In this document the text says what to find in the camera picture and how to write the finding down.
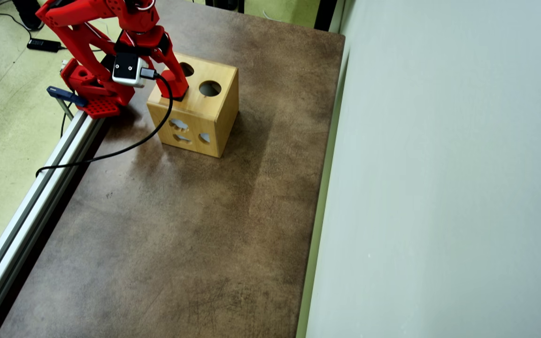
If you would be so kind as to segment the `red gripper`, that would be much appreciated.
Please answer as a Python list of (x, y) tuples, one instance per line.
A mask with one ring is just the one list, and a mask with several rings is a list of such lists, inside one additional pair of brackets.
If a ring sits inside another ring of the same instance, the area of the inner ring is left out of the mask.
[(116, 41), (116, 52), (151, 56), (156, 63), (164, 64), (167, 69), (160, 73), (162, 79), (156, 80), (161, 96), (172, 100), (183, 100), (186, 96), (189, 84), (163, 26), (154, 26), (144, 33), (122, 30)]

